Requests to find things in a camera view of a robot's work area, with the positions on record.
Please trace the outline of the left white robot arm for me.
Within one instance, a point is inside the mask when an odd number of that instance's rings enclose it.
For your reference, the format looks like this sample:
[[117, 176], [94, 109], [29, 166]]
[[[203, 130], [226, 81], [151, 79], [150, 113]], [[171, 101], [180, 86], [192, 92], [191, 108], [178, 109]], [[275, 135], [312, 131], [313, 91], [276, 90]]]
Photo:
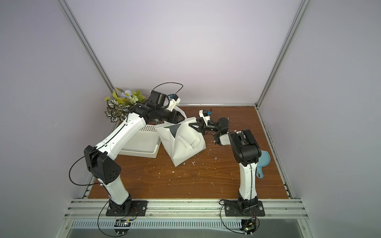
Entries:
[[109, 205], [119, 213], [127, 214], [132, 209], [132, 197], [121, 179], [121, 167], [115, 162], [121, 149], [147, 123], [153, 120], [178, 123], [185, 115], [175, 109], [181, 99], [177, 94], [165, 95], [152, 90], [143, 103], [131, 107], [128, 116], [103, 141], [84, 150], [86, 165], [91, 174], [109, 194]]

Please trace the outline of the white insulated delivery bag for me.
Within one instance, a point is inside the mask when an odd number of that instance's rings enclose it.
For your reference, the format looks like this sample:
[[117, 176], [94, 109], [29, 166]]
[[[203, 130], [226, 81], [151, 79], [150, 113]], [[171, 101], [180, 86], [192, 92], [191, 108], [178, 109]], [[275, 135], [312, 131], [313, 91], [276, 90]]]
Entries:
[[165, 122], [155, 126], [164, 149], [176, 167], [206, 149], [202, 133], [190, 127], [195, 122], [196, 117], [191, 117], [178, 124]]

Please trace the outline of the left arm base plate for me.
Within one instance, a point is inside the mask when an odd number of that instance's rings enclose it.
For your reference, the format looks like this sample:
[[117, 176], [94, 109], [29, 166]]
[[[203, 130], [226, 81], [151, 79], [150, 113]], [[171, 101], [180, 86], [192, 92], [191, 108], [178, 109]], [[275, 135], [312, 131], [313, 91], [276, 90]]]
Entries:
[[106, 216], [145, 216], [147, 209], [147, 200], [127, 200], [122, 205], [118, 205], [109, 200]]

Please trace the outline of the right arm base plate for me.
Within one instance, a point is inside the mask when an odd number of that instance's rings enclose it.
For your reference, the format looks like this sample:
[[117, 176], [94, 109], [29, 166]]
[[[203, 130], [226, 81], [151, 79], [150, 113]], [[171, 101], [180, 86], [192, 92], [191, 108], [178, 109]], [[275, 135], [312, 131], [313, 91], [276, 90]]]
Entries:
[[221, 203], [226, 217], [264, 217], [266, 215], [260, 200], [253, 206], [246, 206], [238, 200], [223, 200]]

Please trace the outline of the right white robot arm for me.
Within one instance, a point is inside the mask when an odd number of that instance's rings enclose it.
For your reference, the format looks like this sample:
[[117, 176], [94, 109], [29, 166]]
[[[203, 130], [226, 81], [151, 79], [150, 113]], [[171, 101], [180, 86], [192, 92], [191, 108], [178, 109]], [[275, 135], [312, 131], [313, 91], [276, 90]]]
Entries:
[[197, 119], [189, 126], [203, 135], [212, 131], [216, 144], [231, 146], [233, 156], [240, 168], [238, 207], [243, 212], [256, 207], [259, 201], [255, 177], [262, 151], [252, 132], [249, 129], [229, 132], [227, 118], [220, 118], [216, 123], [211, 120]]

